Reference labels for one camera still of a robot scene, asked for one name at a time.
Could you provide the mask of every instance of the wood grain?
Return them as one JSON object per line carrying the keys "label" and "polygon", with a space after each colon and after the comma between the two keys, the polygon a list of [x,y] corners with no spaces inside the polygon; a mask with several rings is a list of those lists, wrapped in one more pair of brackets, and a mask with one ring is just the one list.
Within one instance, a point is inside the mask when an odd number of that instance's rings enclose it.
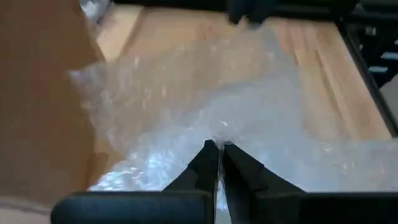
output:
{"label": "wood grain", "polygon": [[[391,138],[333,23],[272,18],[266,25],[272,27],[280,47],[292,56],[300,68],[305,96],[303,126],[314,137]],[[226,16],[217,12],[144,9],[134,28],[135,35],[130,36],[123,51],[125,57],[134,61],[137,56],[158,55],[199,40],[231,37],[245,32],[245,29],[244,23],[231,26]],[[230,53],[245,57],[240,51]],[[245,78],[245,74],[243,72],[239,78]],[[223,76],[222,79],[236,80],[237,77]],[[195,86],[190,88],[192,91],[197,89]],[[107,150],[102,149],[101,152],[107,153]]]}
{"label": "wood grain", "polygon": [[114,6],[106,15],[96,41],[106,60],[114,60],[122,54],[127,40],[138,21],[142,7]]}

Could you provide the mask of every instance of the wooden board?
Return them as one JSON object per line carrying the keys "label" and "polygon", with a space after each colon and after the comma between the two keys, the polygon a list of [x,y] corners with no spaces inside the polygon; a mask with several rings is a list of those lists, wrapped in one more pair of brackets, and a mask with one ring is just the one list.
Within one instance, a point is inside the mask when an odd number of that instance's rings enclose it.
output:
{"label": "wooden board", "polygon": [[141,9],[139,6],[116,5],[106,15],[96,38],[106,60],[119,57],[127,39],[132,35]]}
{"label": "wooden board", "polygon": [[[266,25],[272,27],[280,47],[294,58],[301,70],[305,95],[303,125],[314,137],[391,138],[333,23],[272,18]],[[144,9],[130,32],[134,35],[127,38],[123,55],[133,61],[137,55],[158,55],[198,40],[229,37],[242,29],[243,23],[231,26],[222,13]],[[99,145],[98,149],[109,159],[105,165],[101,163],[99,174],[120,159],[120,155],[112,156],[108,147]]]}

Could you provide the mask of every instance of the clear plastic sheet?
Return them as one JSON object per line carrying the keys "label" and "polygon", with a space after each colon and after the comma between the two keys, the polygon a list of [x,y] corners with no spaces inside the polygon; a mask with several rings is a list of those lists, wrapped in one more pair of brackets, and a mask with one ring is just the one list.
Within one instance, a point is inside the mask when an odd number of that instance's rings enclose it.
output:
{"label": "clear plastic sheet", "polygon": [[[72,72],[97,133],[126,156],[90,190],[162,190],[206,139],[309,192],[397,190],[396,142],[314,139],[299,68],[268,27]],[[229,215],[219,184],[217,223]]]}
{"label": "clear plastic sheet", "polygon": [[98,23],[111,6],[110,0],[80,0],[81,10],[83,10],[92,32],[96,32]]}

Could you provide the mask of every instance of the black metal frame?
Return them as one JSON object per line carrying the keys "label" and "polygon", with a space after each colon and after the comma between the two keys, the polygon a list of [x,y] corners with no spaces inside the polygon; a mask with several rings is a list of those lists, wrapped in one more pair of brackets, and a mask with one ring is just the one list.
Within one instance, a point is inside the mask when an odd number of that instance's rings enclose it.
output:
{"label": "black metal frame", "polygon": [[221,151],[212,140],[163,191],[71,194],[54,206],[51,222],[215,223],[221,167],[234,224],[398,222],[397,193],[307,193],[233,143]]}
{"label": "black metal frame", "polygon": [[[229,11],[228,2],[226,0],[114,0],[116,3],[124,4],[140,4],[143,6],[154,7],[178,7],[185,9],[196,9],[206,11]],[[258,0],[229,0],[229,1],[258,1]],[[382,97],[380,91],[375,84],[375,81],[368,72],[368,68],[358,48],[353,43],[351,37],[345,29],[347,23],[367,24],[370,26],[389,26],[398,28],[398,13],[380,12],[380,7],[389,7],[389,5],[382,5],[377,3],[377,11],[369,12],[362,9],[355,8],[359,0],[336,0],[331,6],[306,6],[306,5],[292,5],[279,4],[275,10],[270,13],[270,16],[288,17],[295,19],[310,19],[321,21],[335,22],[339,28],[340,34],[345,41],[345,44],[351,53],[351,56],[373,98],[377,108],[393,137],[398,136],[398,125],[394,119],[386,101]]]}

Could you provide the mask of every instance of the plastic wrap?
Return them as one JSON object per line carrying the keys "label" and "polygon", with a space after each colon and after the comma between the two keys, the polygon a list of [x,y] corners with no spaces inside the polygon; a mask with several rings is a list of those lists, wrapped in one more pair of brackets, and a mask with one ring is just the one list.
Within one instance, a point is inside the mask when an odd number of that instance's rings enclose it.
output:
{"label": "plastic wrap", "polygon": [[92,32],[96,32],[98,23],[111,5],[110,0],[80,0],[80,7]]}
{"label": "plastic wrap", "polygon": [[[266,26],[73,72],[97,133],[126,156],[91,190],[162,190],[206,139],[234,142],[306,191],[396,190],[395,142],[309,135],[299,72]],[[222,186],[218,223],[229,222]]]}

